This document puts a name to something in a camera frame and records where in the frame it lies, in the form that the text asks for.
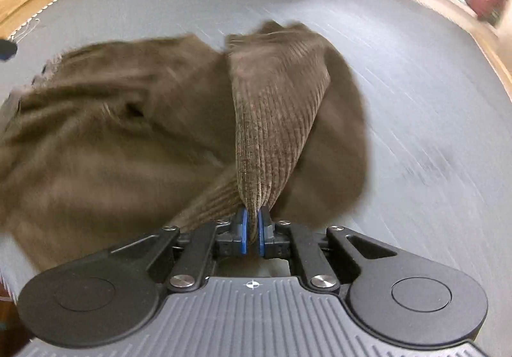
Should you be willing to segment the brown corduroy pants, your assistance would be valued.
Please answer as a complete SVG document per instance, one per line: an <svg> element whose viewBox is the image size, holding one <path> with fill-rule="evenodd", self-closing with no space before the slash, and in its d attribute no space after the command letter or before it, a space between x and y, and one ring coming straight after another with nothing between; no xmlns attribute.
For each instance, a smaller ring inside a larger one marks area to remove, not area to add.
<svg viewBox="0 0 512 357"><path fill-rule="evenodd" d="M36 269L245 206L322 225L368 169L361 94L301 23L216 50L194 35L92 44L1 109L1 231Z"/></svg>

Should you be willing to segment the grey quilted mattress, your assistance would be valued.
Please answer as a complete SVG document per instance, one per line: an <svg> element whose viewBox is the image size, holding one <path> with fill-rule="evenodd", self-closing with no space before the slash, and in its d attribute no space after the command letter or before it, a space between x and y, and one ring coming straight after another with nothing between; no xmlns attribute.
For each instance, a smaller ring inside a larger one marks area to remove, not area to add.
<svg viewBox="0 0 512 357"><path fill-rule="evenodd" d="M371 237L462 269L490 311L478 337L503 352L511 332L511 101L472 37L411 0L57 0L18 35L1 92L58 52L110 39L225 35L300 21L356 77L369 179L341 217Z"/></svg>

